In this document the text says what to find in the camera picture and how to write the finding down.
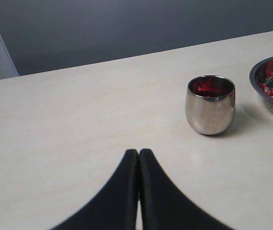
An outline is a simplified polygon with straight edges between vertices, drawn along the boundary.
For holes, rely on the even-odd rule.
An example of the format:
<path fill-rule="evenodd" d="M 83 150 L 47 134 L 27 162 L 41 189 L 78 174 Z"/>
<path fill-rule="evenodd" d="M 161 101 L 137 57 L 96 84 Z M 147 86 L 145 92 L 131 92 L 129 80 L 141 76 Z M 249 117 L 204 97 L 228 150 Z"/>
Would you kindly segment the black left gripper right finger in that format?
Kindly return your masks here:
<path fill-rule="evenodd" d="M 154 153 L 139 153 L 140 203 L 145 230 L 229 230 L 188 199 L 164 172 Z"/>

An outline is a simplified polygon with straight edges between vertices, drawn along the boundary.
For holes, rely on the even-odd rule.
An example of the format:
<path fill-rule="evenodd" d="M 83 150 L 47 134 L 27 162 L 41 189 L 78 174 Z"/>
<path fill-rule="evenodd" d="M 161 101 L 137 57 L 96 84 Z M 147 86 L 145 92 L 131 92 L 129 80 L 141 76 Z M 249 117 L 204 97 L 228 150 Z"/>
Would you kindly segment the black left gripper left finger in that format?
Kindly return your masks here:
<path fill-rule="evenodd" d="M 103 188 L 55 230 L 134 230 L 139 194 L 139 154 L 125 151 Z"/>

